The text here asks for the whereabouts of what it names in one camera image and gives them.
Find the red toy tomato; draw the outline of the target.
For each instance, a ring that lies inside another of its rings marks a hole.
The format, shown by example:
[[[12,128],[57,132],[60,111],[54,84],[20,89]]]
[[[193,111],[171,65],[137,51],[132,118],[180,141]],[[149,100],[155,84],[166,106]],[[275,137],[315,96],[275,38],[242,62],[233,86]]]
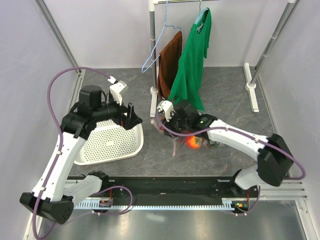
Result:
[[[185,139],[185,144],[188,148],[197,150],[202,146],[202,139],[195,135],[187,136]]]

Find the clear zip top bag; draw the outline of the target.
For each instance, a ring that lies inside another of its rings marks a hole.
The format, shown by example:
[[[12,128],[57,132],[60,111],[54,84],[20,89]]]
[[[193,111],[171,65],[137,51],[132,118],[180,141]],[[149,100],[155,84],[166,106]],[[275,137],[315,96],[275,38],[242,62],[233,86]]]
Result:
[[[159,122],[155,118],[152,118],[150,120],[150,123],[157,129],[158,132],[160,132],[161,134],[163,134],[167,137],[170,137],[172,139],[172,144],[173,144],[172,156],[173,157],[175,157],[183,147],[187,147],[185,144],[187,136],[174,136],[174,135],[166,132],[164,130],[164,128],[159,125]],[[201,148],[213,149],[213,148],[217,148],[217,147],[220,147],[223,145],[222,143],[218,143],[213,140],[206,140],[204,138],[201,138],[201,139],[202,139],[202,145],[199,149],[201,149]]]

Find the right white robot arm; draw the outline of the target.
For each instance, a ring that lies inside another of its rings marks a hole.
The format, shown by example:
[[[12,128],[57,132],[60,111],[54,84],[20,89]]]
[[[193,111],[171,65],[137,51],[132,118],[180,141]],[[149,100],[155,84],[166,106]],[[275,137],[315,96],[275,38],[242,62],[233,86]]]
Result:
[[[187,100],[176,105],[163,100],[158,104],[157,112],[164,115],[161,122],[166,135],[195,136],[209,142],[222,143],[256,161],[255,165],[240,169],[233,175],[229,191],[235,197],[263,183],[279,187],[293,165],[291,152],[278,134],[267,137],[232,127],[213,115],[200,113]]]

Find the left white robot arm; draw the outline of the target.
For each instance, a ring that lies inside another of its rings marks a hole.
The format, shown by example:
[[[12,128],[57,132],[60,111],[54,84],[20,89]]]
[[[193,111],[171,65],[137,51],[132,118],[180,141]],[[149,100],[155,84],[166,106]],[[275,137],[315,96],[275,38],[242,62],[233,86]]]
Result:
[[[65,224],[74,207],[91,195],[106,196],[110,191],[108,175],[92,171],[79,183],[65,188],[72,165],[98,122],[113,120],[125,130],[142,123],[134,105],[124,105],[122,93],[127,85],[112,84],[106,94],[101,87],[86,85],[76,102],[58,125],[57,146],[40,180],[31,192],[21,194],[19,202],[34,215]]]

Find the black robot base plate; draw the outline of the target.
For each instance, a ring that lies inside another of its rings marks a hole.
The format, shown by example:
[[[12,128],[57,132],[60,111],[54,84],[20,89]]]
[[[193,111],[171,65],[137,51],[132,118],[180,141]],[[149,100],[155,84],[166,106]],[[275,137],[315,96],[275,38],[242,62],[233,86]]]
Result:
[[[259,195],[259,187],[243,190],[232,184],[231,177],[199,176],[117,176],[103,183],[105,191],[86,196],[87,199],[113,202],[117,205],[219,205],[223,200],[246,201]]]

